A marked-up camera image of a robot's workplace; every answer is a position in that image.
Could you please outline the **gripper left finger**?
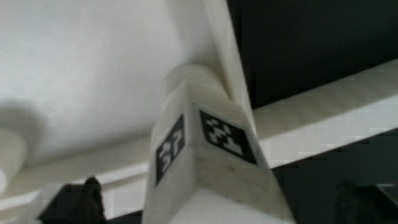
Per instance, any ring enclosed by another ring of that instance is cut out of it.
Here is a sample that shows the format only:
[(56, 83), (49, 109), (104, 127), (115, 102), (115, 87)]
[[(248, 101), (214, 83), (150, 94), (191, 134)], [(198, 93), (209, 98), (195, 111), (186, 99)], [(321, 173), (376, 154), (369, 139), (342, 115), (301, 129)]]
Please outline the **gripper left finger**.
[(61, 186), (36, 220), (42, 224), (106, 224), (95, 177), (88, 177), (81, 184)]

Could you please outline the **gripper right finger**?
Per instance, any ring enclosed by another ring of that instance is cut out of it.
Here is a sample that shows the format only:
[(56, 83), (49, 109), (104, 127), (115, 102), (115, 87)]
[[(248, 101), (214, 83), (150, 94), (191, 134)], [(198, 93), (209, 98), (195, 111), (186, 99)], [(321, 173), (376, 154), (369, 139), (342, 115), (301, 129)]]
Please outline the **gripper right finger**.
[(335, 191), (333, 224), (398, 224), (398, 206), (374, 185), (344, 180)]

